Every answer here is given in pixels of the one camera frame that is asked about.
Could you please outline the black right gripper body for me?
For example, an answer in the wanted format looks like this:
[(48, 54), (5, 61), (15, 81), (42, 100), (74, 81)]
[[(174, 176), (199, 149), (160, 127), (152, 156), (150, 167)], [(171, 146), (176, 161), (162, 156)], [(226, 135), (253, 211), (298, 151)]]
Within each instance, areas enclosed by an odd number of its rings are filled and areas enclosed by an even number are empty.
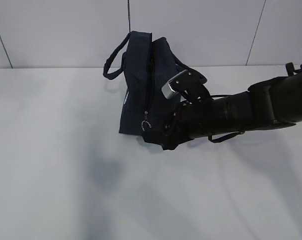
[(153, 127), (145, 129), (142, 133), (144, 142), (159, 145), (164, 151), (173, 151), (178, 145), (189, 142), (191, 138), (180, 123), (182, 112), (185, 109), (186, 103), (179, 103), (176, 109), (164, 120), (161, 120)]

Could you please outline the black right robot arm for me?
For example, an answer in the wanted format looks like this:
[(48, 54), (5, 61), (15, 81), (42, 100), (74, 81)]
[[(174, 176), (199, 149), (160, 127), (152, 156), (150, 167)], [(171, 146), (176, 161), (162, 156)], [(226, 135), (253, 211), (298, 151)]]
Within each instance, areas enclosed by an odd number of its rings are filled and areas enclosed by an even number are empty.
[(164, 150), (206, 137), (221, 143), (249, 131), (288, 128), (302, 122), (302, 65), (285, 66), (286, 76), (251, 85), (233, 95), (211, 95), (195, 70), (184, 70), (169, 79), (161, 91), (170, 99), (183, 97), (176, 108), (159, 123), (141, 126), (146, 143)]

